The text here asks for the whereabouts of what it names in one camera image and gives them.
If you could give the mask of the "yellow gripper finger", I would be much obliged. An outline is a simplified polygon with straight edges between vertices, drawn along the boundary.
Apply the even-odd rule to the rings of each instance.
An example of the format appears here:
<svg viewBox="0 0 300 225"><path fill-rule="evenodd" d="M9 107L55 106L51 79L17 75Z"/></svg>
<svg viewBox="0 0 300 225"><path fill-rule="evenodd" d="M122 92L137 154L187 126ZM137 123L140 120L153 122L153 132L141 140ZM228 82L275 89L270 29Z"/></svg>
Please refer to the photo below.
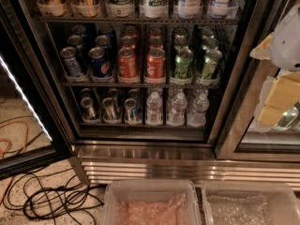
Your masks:
<svg viewBox="0 0 300 225"><path fill-rule="evenodd" d="M269 60L272 38L273 33L270 33L257 47L250 52L249 56L258 60Z"/></svg>
<svg viewBox="0 0 300 225"><path fill-rule="evenodd" d="M300 74L288 72L276 78L267 77L257 105L257 121L273 127L300 100Z"/></svg>

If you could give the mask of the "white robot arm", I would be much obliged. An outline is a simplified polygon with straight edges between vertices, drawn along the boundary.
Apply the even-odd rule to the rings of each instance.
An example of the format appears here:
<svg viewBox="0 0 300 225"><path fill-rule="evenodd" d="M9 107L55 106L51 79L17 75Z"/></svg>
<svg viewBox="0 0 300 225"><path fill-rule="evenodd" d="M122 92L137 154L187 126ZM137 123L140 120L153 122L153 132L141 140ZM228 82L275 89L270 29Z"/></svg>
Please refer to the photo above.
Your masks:
<svg viewBox="0 0 300 225"><path fill-rule="evenodd" d="M300 5L293 6L249 56L282 70L276 78L268 76L263 82L254 113L261 128L271 129L300 99Z"/></svg>

